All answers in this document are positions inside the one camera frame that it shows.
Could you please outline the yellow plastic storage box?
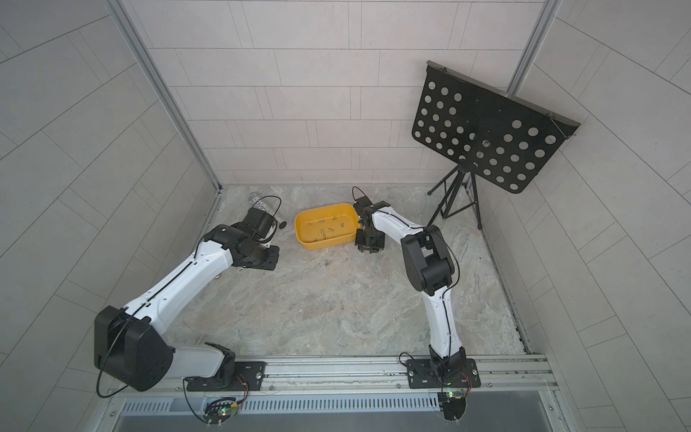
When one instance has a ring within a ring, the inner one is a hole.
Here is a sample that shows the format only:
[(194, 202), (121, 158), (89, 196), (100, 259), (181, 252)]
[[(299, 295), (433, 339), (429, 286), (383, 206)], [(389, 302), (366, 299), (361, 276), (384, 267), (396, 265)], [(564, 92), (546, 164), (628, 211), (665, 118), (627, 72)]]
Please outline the yellow plastic storage box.
[(350, 203), (338, 203), (300, 212), (294, 226), (301, 245), (309, 250), (353, 243), (359, 221)]

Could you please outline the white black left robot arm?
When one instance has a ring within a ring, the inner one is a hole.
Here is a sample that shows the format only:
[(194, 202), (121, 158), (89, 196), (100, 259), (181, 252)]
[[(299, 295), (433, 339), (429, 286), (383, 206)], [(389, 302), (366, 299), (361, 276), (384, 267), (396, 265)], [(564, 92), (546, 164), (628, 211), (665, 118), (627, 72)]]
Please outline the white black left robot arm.
[(94, 324), (94, 364), (138, 392), (180, 379), (194, 392), (231, 390), (239, 383), (236, 355), (207, 342), (173, 347), (163, 336), (176, 316), (231, 267), (273, 271), (280, 249), (241, 230), (218, 225), (179, 266), (122, 308), (107, 306)]

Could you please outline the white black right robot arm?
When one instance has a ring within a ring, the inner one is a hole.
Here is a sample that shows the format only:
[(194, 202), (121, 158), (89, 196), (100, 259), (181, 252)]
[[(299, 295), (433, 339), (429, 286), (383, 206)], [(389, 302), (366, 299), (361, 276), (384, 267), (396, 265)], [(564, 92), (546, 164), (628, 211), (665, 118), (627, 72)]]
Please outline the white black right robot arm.
[(422, 226), (399, 215), (386, 202), (366, 196), (354, 202), (360, 222), (356, 246), (362, 252), (384, 249), (386, 239), (401, 246), (408, 280), (421, 294), (430, 329), (433, 366), (452, 372), (466, 363), (466, 353), (453, 319), (451, 289), (455, 259), (435, 225)]

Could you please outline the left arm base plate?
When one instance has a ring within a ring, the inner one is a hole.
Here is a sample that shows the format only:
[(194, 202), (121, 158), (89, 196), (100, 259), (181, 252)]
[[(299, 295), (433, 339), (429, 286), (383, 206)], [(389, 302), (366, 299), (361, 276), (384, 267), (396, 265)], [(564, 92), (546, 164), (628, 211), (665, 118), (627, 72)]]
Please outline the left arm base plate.
[(187, 392), (259, 391), (266, 372), (266, 362), (234, 362), (221, 366), (215, 376), (186, 378)]

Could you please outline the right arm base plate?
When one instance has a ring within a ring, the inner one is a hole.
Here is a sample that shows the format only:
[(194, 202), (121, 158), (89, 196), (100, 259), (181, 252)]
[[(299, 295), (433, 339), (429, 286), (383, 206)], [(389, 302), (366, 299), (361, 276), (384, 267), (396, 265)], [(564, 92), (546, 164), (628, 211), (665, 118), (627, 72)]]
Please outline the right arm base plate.
[(409, 358), (403, 365), (407, 369), (408, 386), (410, 389), (477, 389), (482, 386), (476, 362), (466, 358), (462, 365), (454, 365), (450, 369), (443, 365), (432, 365), (428, 357)]

